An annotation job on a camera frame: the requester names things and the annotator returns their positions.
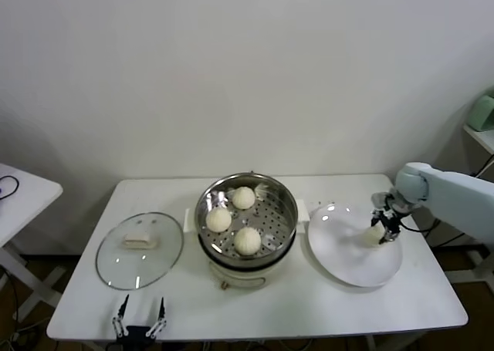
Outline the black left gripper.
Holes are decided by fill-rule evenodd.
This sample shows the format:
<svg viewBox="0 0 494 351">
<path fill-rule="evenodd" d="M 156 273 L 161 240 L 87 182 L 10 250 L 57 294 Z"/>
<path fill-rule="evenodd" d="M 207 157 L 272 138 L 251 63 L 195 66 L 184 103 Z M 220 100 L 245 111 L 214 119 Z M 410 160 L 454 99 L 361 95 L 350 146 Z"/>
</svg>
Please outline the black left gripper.
<svg viewBox="0 0 494 351">
<path fill-rule="evenodd" d="M 157 336 L 167 325 L 166 308 L 164 297 L 161 298 L 157 321 L 150 326 L 128 326 L 124 324 L 124 315 L 127 308 L 129 295 L 126 295 L 125 300 L 120 305 L 117 315 L 112 318 L 113 330 L 117 335 L 125 335 L 127 343 L 152 343 L 154 337 Z"/>
</svg>

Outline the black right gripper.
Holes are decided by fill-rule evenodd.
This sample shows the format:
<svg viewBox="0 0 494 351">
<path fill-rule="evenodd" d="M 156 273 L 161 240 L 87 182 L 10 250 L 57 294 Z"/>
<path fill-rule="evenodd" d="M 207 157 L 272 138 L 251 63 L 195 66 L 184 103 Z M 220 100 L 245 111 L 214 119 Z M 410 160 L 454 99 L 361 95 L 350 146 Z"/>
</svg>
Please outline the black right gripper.
<svg viewBox="0 0 494 351">
<path fill-rule="evenodd" d="M 402 220 L 408 215 L 409 210 L 400 210 L 390 200 L 384 201 L 382 210 L 374 209 L 372 211 L 370 226 L 373 227 L 381 222 L 384 227 L 384 234 L 380 238 L 379 243 L 385 244 L 395 241 L 401 232 Z"/>
</svg>

